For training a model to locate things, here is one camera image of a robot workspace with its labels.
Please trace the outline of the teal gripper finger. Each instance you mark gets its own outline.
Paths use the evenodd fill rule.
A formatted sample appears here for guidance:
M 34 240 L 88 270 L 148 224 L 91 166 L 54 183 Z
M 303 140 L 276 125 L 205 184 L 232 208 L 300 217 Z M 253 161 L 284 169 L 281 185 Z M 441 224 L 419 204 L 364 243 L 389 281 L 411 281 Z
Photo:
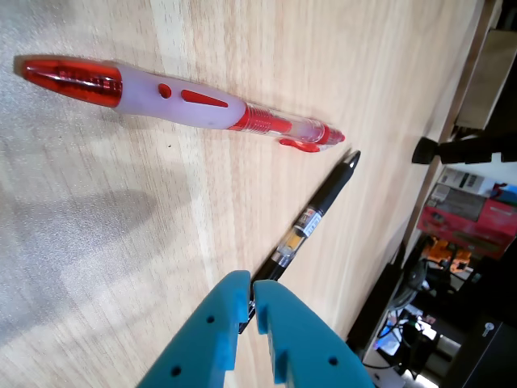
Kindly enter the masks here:
M 347 344 L 289 289 L 254 283 L 258 333 L 266 335 L 274 383 L 286 387 L 372 387 Z
M 239 325 L 248 319 L 250 273 L 226 275 L 199 304 L 139 387 L 222 387 L 234 369 Z

